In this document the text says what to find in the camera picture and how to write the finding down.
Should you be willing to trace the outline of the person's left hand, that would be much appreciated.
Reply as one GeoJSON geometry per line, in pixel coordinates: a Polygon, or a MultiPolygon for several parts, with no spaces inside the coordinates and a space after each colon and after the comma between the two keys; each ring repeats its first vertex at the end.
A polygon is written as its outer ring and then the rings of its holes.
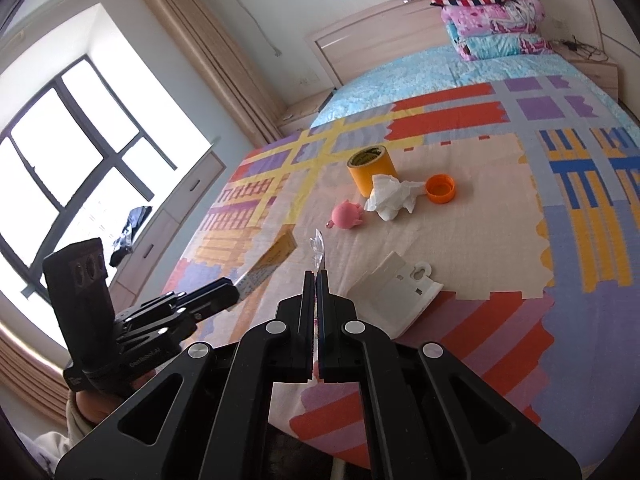
{"type": "Polygon", "coordinates": [[[119,408],[127,398],[113,396],[96,390],[84,390],[74,394],[79,414],[91,425],[97,425],[119,408]]]}

